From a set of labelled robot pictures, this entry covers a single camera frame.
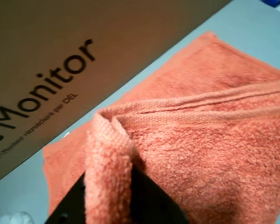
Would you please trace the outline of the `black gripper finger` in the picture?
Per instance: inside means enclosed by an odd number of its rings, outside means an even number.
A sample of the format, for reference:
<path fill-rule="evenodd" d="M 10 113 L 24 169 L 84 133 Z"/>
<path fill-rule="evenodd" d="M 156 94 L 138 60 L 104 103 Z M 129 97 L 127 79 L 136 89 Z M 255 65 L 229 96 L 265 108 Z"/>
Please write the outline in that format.
<path fill-rule="evenodd" d="M 84 173 L 61 200 L 46 224 L 85 224 L 85 183 Z"/>
<path fill-rule="evenodd" d="M 133 224 L 188 224 L 177 203 L 137 167 L 131 172 L 130 216 Z"/>

